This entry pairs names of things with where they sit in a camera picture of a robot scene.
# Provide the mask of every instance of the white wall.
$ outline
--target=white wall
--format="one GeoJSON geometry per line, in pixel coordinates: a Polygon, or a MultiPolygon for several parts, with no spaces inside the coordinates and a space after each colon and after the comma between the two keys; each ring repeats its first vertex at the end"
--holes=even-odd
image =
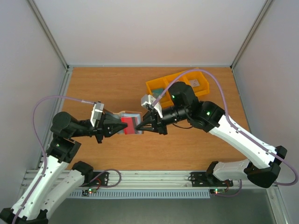
{"type": "MultiPolygon", "coordinates": [[[[235,69],[253,134],[288,149],[299,170],[299,1],[276,0],[235,69]]],[[[283,166],[279,179],[293,181],[283,166]]],[[[280,187],[292,223],[299,223],[298,184],[280,187]]]]}
{"type": "Polygon", "coordinates": [[[71,65],[230,66],[265,0],[36,0],[71,65]]]}
{"type": "MultiPolygon", "coordinates": [[[[26,169],[35,168],[40,148],[31,114],[36,101],[57,94],[64,68],[24,0],[0,7],[0,210],[17,199],[26,169]]],[[[53,101],[38,110],[44,136],[53,101]]]]}

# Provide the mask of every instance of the wooden table surface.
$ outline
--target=wooden table surface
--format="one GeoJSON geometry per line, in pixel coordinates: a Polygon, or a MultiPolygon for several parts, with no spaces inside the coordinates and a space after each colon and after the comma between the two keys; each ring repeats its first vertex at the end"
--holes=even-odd
{"type": "MultiPolygon", "coordinates": [[[[140,111],[141,97],[146,94],[145,82],[190,68],[126,67],[126,68],[74,68],[67,96],[101,101],[107,110],[140,111]]],[[[230,116],[248,128],[242,104],[230,68],[204,68],[219,80],[228,104],[230,116]]],[[[220,92],[214,81],[210,94],[200,100],[213,101],[223,107],[220,92]]],[[[63,111],[76,119],[89,119],[92,105],[66,100],[63,111]]],[[[181,126],[188,126],[182,121],[181,126]]],[[[72,161],[84,161],[94,169],[120,170],[205,170],[212,161],[239,161],[245,157],[223,140],[195,128],[180,129],[168,126],[168,135],[145,133],[142,135],[116,134],[97,144],[94,137],[74,138],[82,143],[72,161]]]]}

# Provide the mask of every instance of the metal enclosure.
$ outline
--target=metal enclosure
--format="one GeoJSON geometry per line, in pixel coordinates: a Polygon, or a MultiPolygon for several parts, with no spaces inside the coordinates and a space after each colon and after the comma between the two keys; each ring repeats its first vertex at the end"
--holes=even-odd
{"type": "MultiPolygon", "coordinates": [[[[288,149],[286,159],[299,170],[299,1],[276,0],[235,67],[235,79],[251,131],[288,149]]],[[[279,181],[291,182],[282,166],[279,181]]],[[[298,185],[280,186],[291,223],[299,222],[298,185]]]]}
{"type": "MultiPolygon", "coordinates": [[[[1,1],[0,21],[2,209],[15,203],[26,169],[35,168],[40,156],[33,107],[41,97],[57,94],[65,70],[26,1],[1,1]]],[[[45,102],[36,114],[41,138],[53,106],[54,101],[45,102]]]]}

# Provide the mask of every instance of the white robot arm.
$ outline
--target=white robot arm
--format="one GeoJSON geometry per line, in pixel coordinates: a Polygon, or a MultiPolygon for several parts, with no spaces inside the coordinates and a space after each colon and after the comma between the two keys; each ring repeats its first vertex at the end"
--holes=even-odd
{"type": "Polygon", "coordinates": [[[53,140],[46,151],[46,168],[44,162],[22,197],[12,208],[3,209],[0,219],[8,224],[47,224],[55,209],[74,189],[90,182],[93,167],[79,161],[53,188],[81,146],[72,137],[95,136],[97,142],[101,143],[104,137],[111,137],[128,126],[120,119],[103,113],[103,107],[101,102],[95,103],[88,120],[78,121],[66,112],[55,115],[51,127],[53,140]]]}
{"type": "Polygon", "coordinates": [[[259,140],[230,117],[228,122],[223,109],[213,102],[198,101],[191,86],[183,82],[175,82],[168,91],[174,106],[165,109],[157,105],[153,107],[153,100],[148,100],[149,97],[142,98],[142,106],[149,111],[136,127],[137,130],[167,134],[167,125],[186,119],[194,128],[223,139],[248,158],[239,162],[212,162],[203,181],[215,186],[219,180],[249,179],[263,188],[274,183],[280,172],[281,161],[270,152],[284,159],[287,153],[284,147],[274,147],[259,140]]]}

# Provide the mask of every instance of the small box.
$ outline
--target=small box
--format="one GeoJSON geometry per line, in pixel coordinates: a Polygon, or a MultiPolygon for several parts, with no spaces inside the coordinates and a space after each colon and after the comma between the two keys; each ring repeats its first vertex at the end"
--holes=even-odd
{"type": "MultiPolygon", "coordinates": [[[[157,93],[157,90],[165,89],[171,81],[182,74],[185,71],[178,72],[169,76],[153,79],[146,82],[147,94],[153,96],[153,92],[157,93]]],[[[184,82],[193,88],[193,91],[197,97],[210,93],[210,84],[201,71],[192,71],[182,76],[178,81],[184,82]]],[[[162,108],[172,106],[173,102],[169,92],[167,91],[165,96],[160,100],[162,108]]]]}

